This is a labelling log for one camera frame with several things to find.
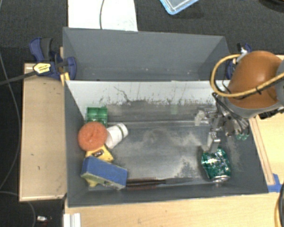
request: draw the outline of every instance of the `blue tape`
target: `blue tape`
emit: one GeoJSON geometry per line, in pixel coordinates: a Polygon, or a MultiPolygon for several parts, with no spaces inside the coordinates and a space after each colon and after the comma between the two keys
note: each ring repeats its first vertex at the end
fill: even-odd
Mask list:
{"type": "Polygon", "coordinates": [[[280,192],[282,184],[280,184],[279,177],[278,177],[277,174],[274,174],[274,173],[273,173],[273,176],[274,176],[275,184],[274,185],[268,185],[267,186],[268,191],[269,192],[280,192]]]}

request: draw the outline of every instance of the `clamp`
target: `clamp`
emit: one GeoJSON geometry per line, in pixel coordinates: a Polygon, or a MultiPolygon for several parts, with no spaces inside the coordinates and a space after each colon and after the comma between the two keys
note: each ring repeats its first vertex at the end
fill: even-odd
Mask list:
{"type": "Polygon", "coordinates": [[[51,49],[52,38],[37,37],[29,43],[29,49],[37,64],[33,67],[38,76],[47,76],[59,80],[60,75],[68,72],[70,79],[74,80],[77,64],[74,57],[63,61],[59,53],[51,49]]]}

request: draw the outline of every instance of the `metal bracket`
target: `metal bracket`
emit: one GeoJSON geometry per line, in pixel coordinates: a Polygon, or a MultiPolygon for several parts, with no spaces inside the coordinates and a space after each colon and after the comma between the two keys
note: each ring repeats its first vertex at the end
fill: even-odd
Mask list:
{"type": "Polygon", "coordinates": [[[212,131],[208,133],[207,136],[207,145],[203,145],[202,149],[209,153],[217,152],[219,144],[221,143],[221,139],[217,137],[217,133],[212,131]]]}
{"type": "Polygon", "coordinates": [[[64,214],[63,227],[81,227],[81,214],[64,214]]]}

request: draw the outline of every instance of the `gray bin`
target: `gray bin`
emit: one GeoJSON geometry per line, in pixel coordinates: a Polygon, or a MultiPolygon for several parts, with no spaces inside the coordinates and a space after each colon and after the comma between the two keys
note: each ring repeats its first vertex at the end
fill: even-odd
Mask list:
{"type": "Polygon", "coordinates": [[[267,192],[252,136],[236,141],[220,133],[232,167],[228,182],[211,183],[200,165],[210,126],[195,126],[194,116],[214,107],[207,79],[228,53],[223,37],[65,28],[63,47],[64,57],[75,56],[78,64],[77,80],[65,87],[69,207],[267,192]],[[112,155],[129,178],[191,177],[192,182],[147,190],[90,189],[80,177],[85,152],[77,143],[88,106],[106,106],[109,124],[127,126],[128,137],[112,155]]]}

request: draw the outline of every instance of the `white paper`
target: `white paper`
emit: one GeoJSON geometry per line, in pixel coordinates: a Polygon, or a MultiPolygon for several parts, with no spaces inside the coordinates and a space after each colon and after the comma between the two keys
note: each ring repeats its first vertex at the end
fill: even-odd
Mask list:
{"type": "MultiPolygon", "coordinates": [[[[68,0],[68,26],[71,28],[100,28],[102,0],[68,0]]],[[[105,0],[102,28],[138,31],[133,0],[105,0]]]]}

